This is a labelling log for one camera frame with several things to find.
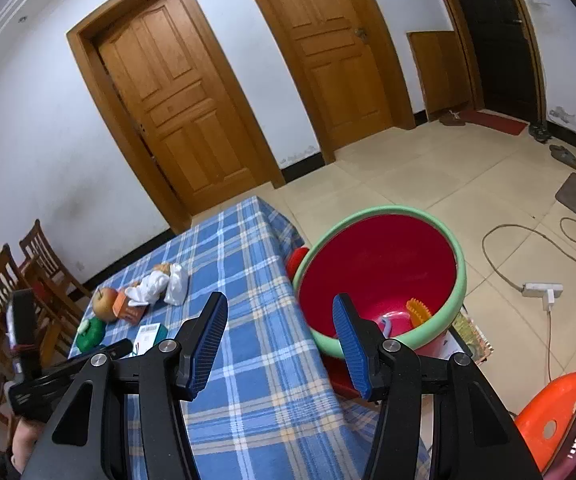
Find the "red doormat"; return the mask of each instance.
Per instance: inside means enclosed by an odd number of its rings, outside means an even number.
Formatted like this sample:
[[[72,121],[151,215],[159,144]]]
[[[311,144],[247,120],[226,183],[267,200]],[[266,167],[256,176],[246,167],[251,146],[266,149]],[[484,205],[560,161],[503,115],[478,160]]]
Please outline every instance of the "red doormat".
[[[528,125],[527,123],[515,121],[514,119],[486,114],[484,112],[476,112],[475,110],[462,110],[459,112],[459,117],[466,121],[466,123],[480,124],[481,126],[487,126],[493,130],[510,135],[519,135]]]

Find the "green rim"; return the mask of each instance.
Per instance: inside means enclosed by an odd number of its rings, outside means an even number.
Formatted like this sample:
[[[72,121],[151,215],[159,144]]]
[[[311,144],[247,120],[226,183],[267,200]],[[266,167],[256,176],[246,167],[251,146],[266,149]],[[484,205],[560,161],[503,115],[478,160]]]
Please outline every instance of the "green rim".
[[[385,205],[379,207],[372,207],[370,209],[364,209],[358,213],[349,216],[345,220],[342,220],[337,225],[335,225],[330,231],[328,231],[324,237],[319,240],[311,250],[308,251],[306,257],[303,258],[297,273],[295,274],[293,280],[293,286],[295,290],[295,295],[299,298],[299,287],[301,286],[301,280],[303,275],[308,269],[309,264],[314,259],[315,255],[321,250],[321,248],[327,244],[332,238],[334,238],[339,232],[348,227],[349,225],[363,220],[365,218],[370,218],[371,216],[383,215],[383,214],[398,214],[412,216],[427,222],[431,226],[437,229],[444,237],[452,248],[452,252],[455,256],[455,261],[457,263],[457,278],[455,279],[454,287],[450,296],[444,303],[444,306],[434,314],[428,321],[423,323],[423,325],[412,329],[410,332],[406,332],[397,339],[401,341],[404,345],[412,348],[413,350],[421,348],[423,345],[430,343],[438,335],[442,334],[449,326],[452,324],[455,316],[459,312],[463,304],[463,299],[466,297],[466,262],[463,258],[462,247],[459,245],[457,238],[454,234],[443,224],[443,222],[437,220],[434,216],[429,215],[425,211],[421,211],[414,207],[407,207],[403,205]],[[338,359],[343,359],[343,351],[341,350],[341,344],[338,339],[328,337],[323,335],[321,332],[317,332],[312,327],[310,328],[312,332],[312,337],[319,350],[324,352],[331,357],[336,357]]]

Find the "orange box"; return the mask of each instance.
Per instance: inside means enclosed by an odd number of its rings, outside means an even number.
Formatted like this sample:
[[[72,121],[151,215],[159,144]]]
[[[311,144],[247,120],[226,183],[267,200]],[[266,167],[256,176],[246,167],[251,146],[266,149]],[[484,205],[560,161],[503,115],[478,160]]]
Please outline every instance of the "orange box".
[[[119,319],[124,319],[131,325],[138,325],[147,306],[128,306],[129,301],[130,298],[126,296],[125,291],[120,290],[117,299],[114,300],[112,311]]]

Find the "white plastic bag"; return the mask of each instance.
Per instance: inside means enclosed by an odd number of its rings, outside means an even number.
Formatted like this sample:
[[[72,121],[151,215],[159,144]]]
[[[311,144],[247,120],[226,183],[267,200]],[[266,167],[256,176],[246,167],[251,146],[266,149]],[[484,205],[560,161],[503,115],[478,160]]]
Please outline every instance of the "white plastic bag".
[[[130,298],[128,306],[153,305],[165,290],[170,277],[160,270],[153,270],[137,286],[129,286],[126,296]]]
[[[188,271],[183,269],[179,264],[170,266],[170,283],[165,293],[164,301],[170,305],[181,305],[185,301],[185,295],[188,293]]]

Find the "door frame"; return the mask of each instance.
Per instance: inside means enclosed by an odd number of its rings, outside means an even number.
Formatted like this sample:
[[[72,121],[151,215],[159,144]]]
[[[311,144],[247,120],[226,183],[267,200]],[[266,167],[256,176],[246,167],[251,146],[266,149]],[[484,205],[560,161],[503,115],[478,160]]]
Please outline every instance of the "door frame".
[[[530,13],[526,6],[525,0],[514,0],[517,7],[517,12],[522,20],[522,30],[524,38],[528,43],[530,51],[530,60],[532,61],[532,74],[534,76],[534,88],[537,98],[537,117],[546,123],[546,91],[543,80],[543,65],[542,56],[539,53],[539,46],[537,44],[537,36],[530,19]],[[473,108],[484,108],[484,94],[481,85],[481,76],[479,75],[479,65],[477,63],[477,56],[475,54],[475,46],[472,42],[472,36],[468,30],[468,23],[466,16],[463,14],[462,4],[459,0],[444,0],[446,10],[450,16],[452,27],[457,33],[460,44],[462,46],[463,56],[466,60],[468,68],[468,81],[470,84],[470,95],[472,98]]]
[[[306,113],[312,123],[312,127],[319,141],[321,153],[327,164],[335,161],[335,150],[332,148],[332,140],[328,137],[325,129],[324,118],[319,109],[315,95],[309,85],[306,71],[299,59],[290,37],[283,27],[279,16],[274,10],[270,0],[255,0],[261,9],[261,13],[270,27],[283,59],[292,75],[297,91],[306,109]],[[412,112],[410,95],[405,85],[401,63],[397,56],[395,45],[388,31],[388,26],[383,18],[376,0],[351,0],[356,4],[356,12],[364,28],[375,41],[370,42],[374,55],[379,77],[383,84],[388,102],[390,115],[399,123],[394,124],[400,128],[411,130],[415,127],[415,117]]]
[[[77,23],[66,36],[85,85],[110,134],[165,221],[175,234],[179,234],[190,228],[192,216],[159,165],[153,160],[142,137],[135,131],[130,114],[106,73],[94,44],[95,37],[101,31],[147,1],[108,0]],[[266,175],[274,187],[283,186],[285,179],[279,165],[197,0],[181,0],[181,3],[188,11],[233,105],[241,116]]]

